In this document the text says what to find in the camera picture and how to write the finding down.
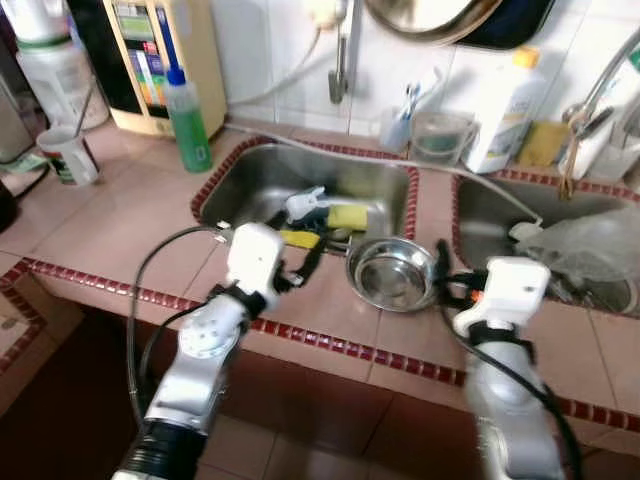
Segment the steel sink faucet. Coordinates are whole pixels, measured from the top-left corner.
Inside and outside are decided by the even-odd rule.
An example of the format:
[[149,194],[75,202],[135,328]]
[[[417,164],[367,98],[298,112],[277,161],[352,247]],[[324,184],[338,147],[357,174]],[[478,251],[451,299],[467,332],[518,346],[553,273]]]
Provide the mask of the steel sink faucet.
[[585,100],[571,106],[562,115],[568,128],[568,136],[564,138],[563,145],[559,148],[559,179],[557,186],[558,200],[568,202],[576,189],[576,179],[573,172],[576,168],[576,157],[582,138],[588,136],[586,129],[596,113],[596,105],[603,99],[605,88],[608,87],[614,74],[620,70],[623,61],[631,54],[632,50],[639,45],[640,29],[636,28],[630,36],[622,42],[620,47],[614,51],[613,58],[609,60],[607,67],[596,77],[594,86],[591,87],[589,95]]

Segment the steel bowl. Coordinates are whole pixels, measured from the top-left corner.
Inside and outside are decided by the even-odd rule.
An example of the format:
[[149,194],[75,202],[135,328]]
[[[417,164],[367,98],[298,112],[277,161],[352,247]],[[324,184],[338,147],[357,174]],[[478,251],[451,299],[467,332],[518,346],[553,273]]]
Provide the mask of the steel bowl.
[[410,314],[438,301],[435,253],[403,237],[369,237],[349,246],[346,276],[361,300]]

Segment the bright yellow sponge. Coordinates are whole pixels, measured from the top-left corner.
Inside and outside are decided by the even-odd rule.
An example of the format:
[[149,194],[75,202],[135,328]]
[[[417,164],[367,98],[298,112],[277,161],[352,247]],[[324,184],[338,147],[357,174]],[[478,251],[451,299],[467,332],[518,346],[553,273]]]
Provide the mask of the bright yellow sponge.
[[364,205],[334,204],[326,214],[325,225],[330,230],[347,229],[352,232],[369,229],[370,212]]

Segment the green dish soap bottle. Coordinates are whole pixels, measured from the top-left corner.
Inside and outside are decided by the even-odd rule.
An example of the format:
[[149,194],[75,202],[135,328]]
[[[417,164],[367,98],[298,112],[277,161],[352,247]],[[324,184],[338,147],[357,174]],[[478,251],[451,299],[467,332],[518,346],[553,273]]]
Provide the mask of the green dish soap bottle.
[[204,124],[200,97],[180,67],[169,67],[165,74],[165,101],[180,161],[188,173],[212,169],[209,134]]

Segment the white jar green lid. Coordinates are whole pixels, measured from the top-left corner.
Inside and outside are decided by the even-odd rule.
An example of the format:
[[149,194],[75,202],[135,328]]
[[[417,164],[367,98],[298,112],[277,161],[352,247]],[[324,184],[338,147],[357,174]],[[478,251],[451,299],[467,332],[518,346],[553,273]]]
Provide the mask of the white jar green lid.
[[77,41],[65,0],[0,0],[0,10],[15,36],[15,59],[52,124],[76,123],[90,84],[93,96],[84,129],[110,119],[110,110],[90,58]]

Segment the white blue plastic scrubber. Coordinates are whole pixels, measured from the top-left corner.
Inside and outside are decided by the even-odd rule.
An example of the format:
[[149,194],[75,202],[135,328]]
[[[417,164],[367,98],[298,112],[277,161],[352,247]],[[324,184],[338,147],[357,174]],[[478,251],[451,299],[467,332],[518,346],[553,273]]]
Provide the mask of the white blue plastic scrubber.
[[328,215],[330,202],[324,186],[315,186],[285,198],[283,211],[289,227],[315,223]]

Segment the white detergent bottle yellow cap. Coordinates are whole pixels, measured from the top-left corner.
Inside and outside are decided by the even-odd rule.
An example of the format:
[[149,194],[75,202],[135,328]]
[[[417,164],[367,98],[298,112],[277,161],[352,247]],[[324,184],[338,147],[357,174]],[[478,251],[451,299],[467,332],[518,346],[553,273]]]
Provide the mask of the white detergent bottle yellow cap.
[[479,129],[463,165],[476,174],[499,172],[520,151],[536,109],[547,92],[548,79],[539,70],[541,50],[518,47],[511,65],[499,69],[484,90],[477,111]]

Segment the blue white toothbrush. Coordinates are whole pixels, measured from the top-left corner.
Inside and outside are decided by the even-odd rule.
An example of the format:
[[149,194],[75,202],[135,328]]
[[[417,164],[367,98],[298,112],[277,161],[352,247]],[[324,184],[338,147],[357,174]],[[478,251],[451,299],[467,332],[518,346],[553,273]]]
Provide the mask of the blue white toothbrush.
[[428,81],[408,84],[404,92],[404,101],[397,111],[399,119],[411,118],[420,108],[422,102],[428,101],[444,83],[444,70],[439,67],[431,69]]

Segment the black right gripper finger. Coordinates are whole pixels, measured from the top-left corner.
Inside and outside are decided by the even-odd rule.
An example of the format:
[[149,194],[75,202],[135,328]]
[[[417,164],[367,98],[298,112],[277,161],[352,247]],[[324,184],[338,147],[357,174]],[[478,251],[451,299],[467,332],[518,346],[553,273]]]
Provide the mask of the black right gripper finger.
[[448,305],[452,300],[447,282],[451,274],[452,253],[449,251],[448,242],[445,239],[438,239],[435,243],[435,260],[433,274],[431,274],[431,288],[438,305]]

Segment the thin white tube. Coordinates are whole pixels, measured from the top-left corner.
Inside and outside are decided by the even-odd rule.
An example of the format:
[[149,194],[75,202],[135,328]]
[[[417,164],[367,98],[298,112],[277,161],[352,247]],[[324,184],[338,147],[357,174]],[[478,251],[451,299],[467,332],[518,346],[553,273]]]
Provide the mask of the thin white tube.
[[270,104],[270,101],[273,100],[276,93],[288,90],[288,88],[292,87],[293,84],[302,81],[302,78],[315,68],[317,47],[319,47],[320,40],[325,35],[326,33],[323,29],[316,28],[314,35],[311,37],[310,44],[308,44],[307,49],[303,52],[301,58],[298,59],[297,63],[294,64],[282,78],[276,79],[276,81],[273,84],[270,84],[265,91],[256,93],[256,95],[248,97],[248,99],[229,101],[227,105],[228,109],[262,108],[262,106]]

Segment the dark yellow scouring sponge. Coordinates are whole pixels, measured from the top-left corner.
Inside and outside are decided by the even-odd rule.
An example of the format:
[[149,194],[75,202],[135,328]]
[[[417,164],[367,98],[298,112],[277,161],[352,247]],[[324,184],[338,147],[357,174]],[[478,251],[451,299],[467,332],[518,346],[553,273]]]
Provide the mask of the dark yellow scouring sponge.
[[561,159],[570,140],[570,125],[557,122],[534,122],[527,129],[524,146],[515,163],[520,166],[554,166]]

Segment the beige water filter appliance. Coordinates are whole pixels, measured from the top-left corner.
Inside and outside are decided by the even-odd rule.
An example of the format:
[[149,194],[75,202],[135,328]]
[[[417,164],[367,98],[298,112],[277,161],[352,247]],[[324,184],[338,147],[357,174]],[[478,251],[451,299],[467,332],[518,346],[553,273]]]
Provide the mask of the beige water filter appliance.
[[65,0],[109,106],[124,131],[173,136],[166,72],[177,61],[195,93],[207,136],[227,115],[211,0]]

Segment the yellow plastic bowl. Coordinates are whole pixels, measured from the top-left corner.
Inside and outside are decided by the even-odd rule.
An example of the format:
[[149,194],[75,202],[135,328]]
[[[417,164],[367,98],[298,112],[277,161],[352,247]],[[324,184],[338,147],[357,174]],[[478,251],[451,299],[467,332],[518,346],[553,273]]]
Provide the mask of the yellow plastic bowl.
[[311,230],[279,230],[279,236],[289,247],[301,248],[301,250],[324,250],[325,239],[319,233]]

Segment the clear plastic bag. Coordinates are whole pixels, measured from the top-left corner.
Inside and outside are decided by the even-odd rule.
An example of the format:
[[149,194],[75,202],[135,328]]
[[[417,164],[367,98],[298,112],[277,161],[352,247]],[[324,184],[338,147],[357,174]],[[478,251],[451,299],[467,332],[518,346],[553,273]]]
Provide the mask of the clear plastic bag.
[[552,227],[520,221],[508,236],[517,253],[554,273],[594,282],[639,278],[640,211],[635,206],[558,221]]

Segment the steel sink basin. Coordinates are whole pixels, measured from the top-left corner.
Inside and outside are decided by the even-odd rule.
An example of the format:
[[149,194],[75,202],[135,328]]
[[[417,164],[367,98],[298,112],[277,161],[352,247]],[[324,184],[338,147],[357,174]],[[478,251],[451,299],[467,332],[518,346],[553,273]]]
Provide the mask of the steel sink basin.
[[265,136],[239,143],[189,202],[201,225],[225,221],[233,227],[266,221],[283,209],[288,197],[323,186],[333,204],[367,209],[365,232],[347,241],[333,238],[330,253],[343,255],[349,242],[365,236],[416,237],[419,173],[407,166],[343,159],[340,148],[307,142],[301,148]]
[[[536,180],[534,175],[526,173],[502,172],[492,175],[490,182],[540,215],[544,227],[552,227],[558,221],[637,205],[637,201],[625,193],[611,193],[607,188],[594,184],[577,188],[570,201],[562,202],[558,200],[553,180]],[[493,189],[466,178],[454,180],[454,205],[457,216],[454,252],[466,268],[483,268],[492,256],[515,256],[515,241],[509,238],[508,230],[520,221],[534,220],[534,216],[499,196]],[[549,296],[564,302],[556,275],[553,278]],[[639,307],[634,314],[625,316],[639,316]]]

